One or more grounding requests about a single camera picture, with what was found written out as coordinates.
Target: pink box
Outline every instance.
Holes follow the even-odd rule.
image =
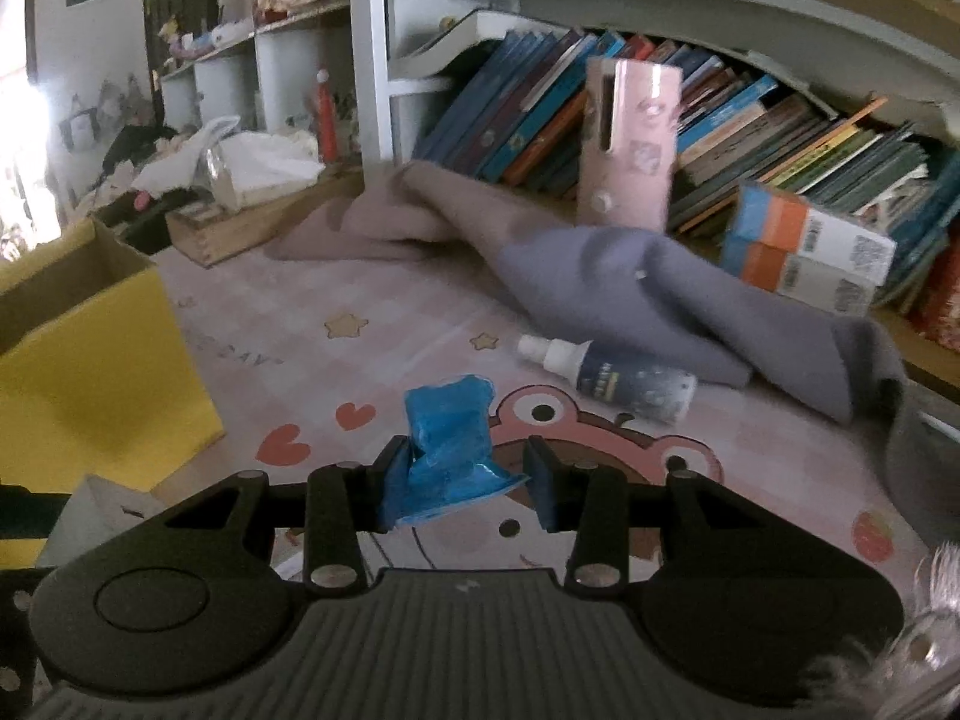
[[[678,68],[651,62],[587,62],[578,224],[664,232],[682,80]]]

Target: blue packet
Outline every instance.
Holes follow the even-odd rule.
[[[488,427],[493,394],[491,382],[469,375],[404,396],[414,457],[405,479],[387,480],[383,504],[396,512],[400,500],[396,524],[426,522],[527,481],[493,462]]]

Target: bottle label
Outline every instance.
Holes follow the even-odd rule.
[[[673,424],[686,411],[697,379],[656,358],[632,351],[589,346],[580,366],[577,389],[642,418]]]

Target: pink checkered tablecloth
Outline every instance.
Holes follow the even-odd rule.
[[[241,469],[282,484],[325,464],[371,463],[407,432],[407,389],[475,373],[496,386],[498,461],[515,461],[521,440],[539,434],[656,483],[679,455],[875,565],[901,594],[911,590],[925,548],[869,469],[882,436],[833,424],[769,386],[702,385],[672,429],[625,421],[515,355],[530,328],[472,258],[275,262],[255,250],[203,269],[170,248],[155,259],[227,429],[157,488],[168,502]],[[536,406],[550,408],[534,418]],[[361,541],[373,573],[549,565],[562,574],[572,535],[544,533],[531,509],[501,496]],[[649,575],[658,557],[641,551],[632,578]]]

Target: yellow container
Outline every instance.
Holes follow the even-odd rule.
[[[157,269],[87,220],[0,266],[0,480],[148,490],[223,435]],[[0,567],[42,542],[0,541]]]

